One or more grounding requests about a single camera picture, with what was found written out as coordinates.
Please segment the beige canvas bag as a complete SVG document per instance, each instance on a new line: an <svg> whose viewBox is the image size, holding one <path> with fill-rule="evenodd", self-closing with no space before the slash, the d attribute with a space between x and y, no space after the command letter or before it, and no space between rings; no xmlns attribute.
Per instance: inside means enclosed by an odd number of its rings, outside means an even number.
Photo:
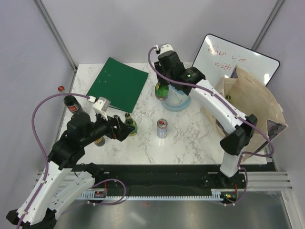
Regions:
<svg viewBox="0 0 305 229"><path fill-rule="evenodd" d="M270 140L275 139L288 127L280 104L253 74L238 66L234 73L236 78L222 77L214 88L223 97L230 95L232 98L228 101L238 110L246 115L254 114L258 129Z"/></svg>

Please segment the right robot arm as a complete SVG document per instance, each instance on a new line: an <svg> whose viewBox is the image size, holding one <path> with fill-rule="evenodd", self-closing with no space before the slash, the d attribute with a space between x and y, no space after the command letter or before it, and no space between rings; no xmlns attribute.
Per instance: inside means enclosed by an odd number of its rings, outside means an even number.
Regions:
<svg viewBox="0 0 305 229"><path fill-rule="evenodd" d="M218 182L222 187L230 187L235 183L241 152L254 135L256 116L246 115L231 105L211 86L202 72L195 67L185 68L175 51L156 53L158 60L154 67L161 82L195 97L224 129L225 137L220 141L224 156Z"/></svg>

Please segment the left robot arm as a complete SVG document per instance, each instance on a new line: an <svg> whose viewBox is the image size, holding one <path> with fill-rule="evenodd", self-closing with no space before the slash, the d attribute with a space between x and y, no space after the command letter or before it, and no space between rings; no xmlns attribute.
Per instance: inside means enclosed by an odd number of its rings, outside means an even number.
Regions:
<svg viewBox="0 0 305 229"><path fill-rule="evenodd" d="M104 118L99 114L92 122L87 113L74 114L66 131L53 145L33 191L21 207L8 212L7 220L24 229L54 228L63 211L82 192L104 184L103 169L89 163L73 182L56 194L62 181L84 156L84 148L103 136L123 141L133 130L134 126L122 122L117 115Z"/></svg>

